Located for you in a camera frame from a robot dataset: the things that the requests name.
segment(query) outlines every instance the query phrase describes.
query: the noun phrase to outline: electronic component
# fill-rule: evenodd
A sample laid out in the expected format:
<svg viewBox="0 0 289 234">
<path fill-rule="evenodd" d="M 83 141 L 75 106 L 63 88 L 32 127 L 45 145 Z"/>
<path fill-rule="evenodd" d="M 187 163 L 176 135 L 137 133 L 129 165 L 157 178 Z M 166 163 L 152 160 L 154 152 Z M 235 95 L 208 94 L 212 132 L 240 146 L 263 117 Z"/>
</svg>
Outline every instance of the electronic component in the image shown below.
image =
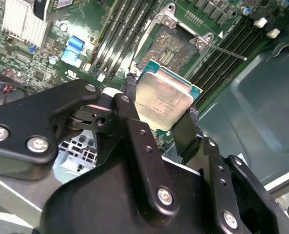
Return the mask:
<svg viewBox="0 0 289 234">
<path fill-rule="evenodd" d="M 201 92 L 201 89 L 151 60 L 139 77 L 135 106 L 140 119 L 152 130 L 167 131 Z"/>
<path fill-rule="evenodd" d="M 195 6 L 197 6 L 199 9 L 202 9 L 206 2 L 206 0 L 198 0 Z"/>
<path fill-rule="evenodd" d="M 36 72 L 35 72 L 35 78 L 36 78 L 37 80 L 42 81 L 44 77 L 45 77 L 45 74 L 44 74 L 44 73 L 42 73 L 42 72 L 40 72 L 40 71 L 36 71 Z"/>
<path fill-rule="evenodd" d="M 181 68 L 190 61 L 197 52 L 195 46 L 189 43 L 166 26 L 162 26 L 145 55 L 138 63 L 139 69 L 144 69 L 152 59 L 171 71 L 179 73 Z"/>
<path fill-rule="evenodd" d="M 214 4 L 210 1 L 207 3 L 207 5 L 204 7 L 203 12 L 205 12 L 207 15 L 213 10 Z"/>
<path fill-rule="evenodd" d="M 62 55 L 61 60 L 69 65 L 75 65 L 85 42 L 81 39 L 71 36 L 67 42 L 67 47 Z"/>
<path fill-rule="evenodd" d="M 211 18 L 213 20 L 217 20 L 218 17 L 221 15 L 221 10 L 219 8 L 215 8 L 214 11 L 211 13 Z"/>
<path fill-rule="evenodd" d="M 55 65 L 58 62 L 58 58 L 57 56 L 51 56 L 49 57 L 48 61 L 51 65 Z"/>
<path fill-rule="evenodd" d="M 267 22 L 267 19 L 262 17 L 259 20 L 255 21 L 253 25 L 255 25 L 257 28 L 263 28 Z"/>
<path fill-rule="evenodd" d="M 2 29 L 9 33 L 9 36 L 40 48 L 49 26 L 35 17 L 30 3 L 23 0 L 6 0 Z"/>
<path fill-rule="evenodd" d="M 45 22 L 58 20 L 67 13 L 67 7 L 80 1 L 76 0 L 42 0 L 35 1 L 34 14 Z"/>
<path fill-rule="evenodd" d="M 217 23 L 222 25 L 228 20 L 228 18 L 229 17 L 226 14 L 223 14 L 222 16 L 220 16 L 220 18 L 218 19 Z"/>
<path fill-rule="evenodd" d="M 287 8 L 289 6 L 289 0 L 282 0 L 280 6 Z"/>
<path fill-rule="evenodd" d="M 242 14 L 243 14 L 244 16 L 249 16 L 250 13 L 251 13 L 250 8 L 249 8 L 249 7 L 245 7 L 245 6 L 241 7 L 241 11 L 242 11 Z"/>
<path fill-rule="evenodd" d="M 278 30 L 277 28 L 274 28 L 272 31 L 267 33 L 267 37 L 274 39 L 276 38 L 279 34 L 281 33 L 280 30 Z"/>
</svg>

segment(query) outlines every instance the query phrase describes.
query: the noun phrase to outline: dimm slot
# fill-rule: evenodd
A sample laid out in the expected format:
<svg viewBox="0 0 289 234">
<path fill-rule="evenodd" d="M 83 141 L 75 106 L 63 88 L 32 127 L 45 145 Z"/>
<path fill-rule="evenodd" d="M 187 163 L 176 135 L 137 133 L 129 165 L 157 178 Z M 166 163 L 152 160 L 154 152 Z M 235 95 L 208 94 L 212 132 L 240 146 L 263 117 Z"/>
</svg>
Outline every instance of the dimm slot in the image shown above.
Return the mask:
<svg viewBox="0 0 289 234">
<path fill-rule="evenodd" d="M 234 53 L 240 53 L 243 54 L 242 51 L 238 51 L 238 48 L 243 48 L 243 44 L 245 44 L 245 42 L 247 41 L 247 38 L 251 35 L 252 31 L 249 31 L 248 34 L 247 33 L 243 33 L 240 35 L 240 37 L 237 37 L 236 40 L 234 40 L 232 42 L 232 44 L 230 44 L 230 46 L 228 46 L 228 50 L 234 52 Z M 220 57 L 219 60 L 215 63 L 216 66 L 210 67 L 208 69 L 207 72 L 207 76 L 206 78 L 200 80 L 197 85 L 200 86 L 200 88 L 204 89 L 204 86 L 206 85 L 206 83 L 212 78 L 212 76 L 217 73 L 217 71 L 223 71 L 221 69 L 221 67 L 228 61 L 228 59 L 234 59 L 234 57 L 232 58 L 232 56 L 223 56 L 222 53 L 220 53 Z"/>
<path fill-rule="evenodd" d="M 242 29 L 243 24 L 245 24 L 245 21 L 247 19 L 246 18 L 242 18 L 237 25 L 233 28 L 233 30 L 229 33 L 229 35 L 220 43 L 219 47 L 224 48 L 226 47 L 226 45 L 229 44 L 229 41 L 234 38 L 234 36 L 236 36 L 239 32 L 239 30 Z M 206 71 L 208 69 L 208 67 L 210 67 L 210 65 L 213 64 L 213 61 L 216 59 L 216 56 L 219 55 L 218 51 L 214 51 L 213 54 L 207 59 L 206 62 L 204 62 L 204 64 L 202 64 L 202 66 L 199 68 L 199 70 L 196 72 L 196 74 L 194 75 L 194 77 L 190 80 L 190 82 L 194 83 L 198 80 L 198 77 L 200 76 L 200 74 L 202 74 L 204 71 Z"/>
<path fill-rule="evenodd" d="M 110 73 L 111 73 L 110 76 L 115 75 L 115 73 L 120 68 L 121 63 L 126 58 L 126 56 L 135 49 L 134 47 L 136 46 L 136 43 L 134 42 L 136 41 L 136 37 L 140 33 L 141 29 L 144 28 L 147 22 L 147 18 L 154 5 L 155 5 L 155 1 L 151 0 L 149 3 L 147 3 L 143 7 L 143 10 L 141 10 L 140 15 L 137 17 L 140 20 L 136 23 L 136 26 L 134 27 L 134 29 L 129 31 L 129 36 L 128 36 L 129 39 L 126 42 L 122 43 L 123 48 L 120 52 L 120 57 L 114 64 L 113 68 L 110 70 Z"/>
<path fill-rule="evenodd" d="M 246 25 L 242 25 L 242 27 L 240 27 L 236 33 L 233 33 L 231 37 L 226 38 L 227 43 L 223 43 L 222 48 L 232 51 L 234 45 L 237 44 L 237 42 L 242 39 L 246 33 Z M 193 84 L 201 85 L 201 79 L 203 76 L 207 75 L 208 72 L 217 69 L 217 66 L 225 60 L 226 56 L 226 54 L 221 53 L 220 51 L 213 52 L 211 55 L 212 59 L 203 64 L 201 67 L 202 70 L 195 74 L 195 78 L 192 79 L 191 82 Z"/>
<path fill-rule="evenodd" d="M 246 46 L 246 50 L 243 51 L 243 55 L 248 56 L 249 54 L 251 54 L 259 45 L 261 42 L 263 42 L 266 37 L 265 34 L 262 32 L 259 32 L 258 35 L 254 34 L 251 38 L 252 43 L 249 43 Z M 219 88 L 220 85 L 223 84 L 223 82 L 225 81 L 225 79 L 229 76 L 232 75 L 232 73 L 235 71 L 235 69 L 242 63 L 243 61 L 236 58 L 233 59 L 231 64 L 229 64 L 229 68 L 225 70 L 225 72 L 223 72 L 222 74 L 222 78 L 215 78 L 213 79 L 213 82 L 208 84 L 206 86 L 206 90 L 200 95 L 200 97 L 196 100 L 196 105 L 200 106 L 202 105 L 206 99 L 208 97 L 210 97 L 211 94 L 213 94 L 215 92 L 215 90 L 217 88 Z"/>
<path fill-rule="evenodd" d="M 106 44 L 114 35 L 115 29 L 117 28 L 117 24 L 120 22 L 121 15 L 124 13 L 127 7 L 127 3 L 129 0 L 117 0 L 116 5 L 114 6 L 113 13 L 109 16 L 111 19 L 108 19 L 107 24 L 103 27 L 100 37 L 97 41 L 97 47 L 93 51 L 93 55 L 91 56 L 90 63 L 95 66 L 102 56 L 103 52 L 100 51 L 101 48 L 105 48 Z"/>
<path fill-rule="evenodd" d="M 123 24 L 120 26 L 119 31 L 116 34 L 115 40 L 111 43 L 111 54 L 107 54 L 107 59 L 103 60 L 103 64 L 101 66 L 101 70 L 104 68 L 109 68 L 117 56 L 117 53 L 121 47 L 122 41 L 125 40 L 125 37 L 128 33 L 128 30 L 132 27 L 132 21 L 135 19 L 135 16 L 141 11 L 142 1 L 137 0 L 133 1 L 133 4 L 128 8 L 126 17 L 124 17 Z"/>
</svg>

